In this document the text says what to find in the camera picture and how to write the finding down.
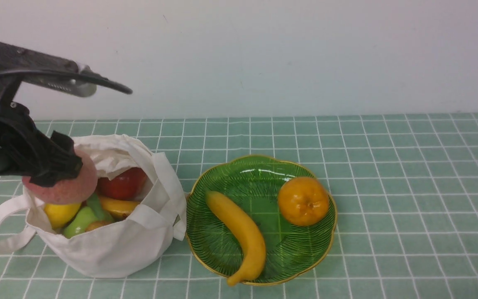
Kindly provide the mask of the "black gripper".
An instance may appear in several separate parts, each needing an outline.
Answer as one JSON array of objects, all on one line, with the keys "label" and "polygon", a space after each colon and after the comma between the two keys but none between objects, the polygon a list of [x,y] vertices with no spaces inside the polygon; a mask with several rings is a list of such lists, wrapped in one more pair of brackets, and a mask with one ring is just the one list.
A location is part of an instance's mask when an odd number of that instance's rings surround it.
[{"label": "black gripper", "polygon": [[22,104],[0,101],[0,176],[27,177],[41,187],[76,179],[82,158],[70,136],[53,131],[45,135]]}]

